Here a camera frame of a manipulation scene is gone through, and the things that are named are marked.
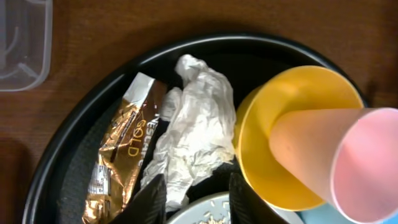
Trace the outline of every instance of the crumpled plastic wrapper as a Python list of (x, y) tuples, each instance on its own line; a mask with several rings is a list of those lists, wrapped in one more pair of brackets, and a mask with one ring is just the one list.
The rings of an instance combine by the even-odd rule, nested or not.
[(236, 114), (228, 79), (191, 55), (182, 56), (175, 70), (184, 89), (174, 88), (164, 98), (160, 117), (170, 124), (141, 180), (143, 188), (157, 174), (165, 175), (166, 212), (186, 205), (189, 187), (234, 157)]

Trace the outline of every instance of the round tray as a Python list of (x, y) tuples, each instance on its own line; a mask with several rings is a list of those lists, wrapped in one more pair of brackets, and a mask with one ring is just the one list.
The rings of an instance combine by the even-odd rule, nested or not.
[[(206, 35), (141, 55), (97, 84), (58, 128), (36, 168), (23, 223), (81, 222), (98, 146), (121, 96), (138, 71), (168, 86), (181, 86), (174, 66), (183, 54), (203, 59), (211, 68), (226, 75), (234, 89), (235, 107), (251, 90), (291, 67), (319, 65), (346, 76), (314, 50), (265, 34)], [(159, 125), (160, 129), (165, 127), (166, 124)], [(221, 166), (213, 177), (188, 191), (190, 200), (228, 190), (231, 172), (239, 172), (236, 163)]]

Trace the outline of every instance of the wooden table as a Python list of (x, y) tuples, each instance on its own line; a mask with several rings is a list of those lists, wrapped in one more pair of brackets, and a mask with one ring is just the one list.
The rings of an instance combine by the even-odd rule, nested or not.
[(62, 120), (122, 63), (171, 40), (251, 30), (302, 42), (337, 63), (373, 106), (398, 106), (395, 0), (54, 0), (52, 63), (39, 87), (0, 94), (1, 223)]

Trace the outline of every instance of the gold foil wrapper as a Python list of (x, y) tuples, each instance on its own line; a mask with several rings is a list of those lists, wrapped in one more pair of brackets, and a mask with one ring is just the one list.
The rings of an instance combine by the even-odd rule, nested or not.
[(83, 223), (108, 223), (130, 201), (165, 92), (163, 83), (139, 73), (124, 94), (98, 151)]

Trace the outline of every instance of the transparent container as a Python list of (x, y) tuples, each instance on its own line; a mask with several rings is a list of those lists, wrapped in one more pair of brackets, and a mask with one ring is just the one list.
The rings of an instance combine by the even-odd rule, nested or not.
[(22, 91), (49, 74), (52, 0), (0, 0), (0, 91)]

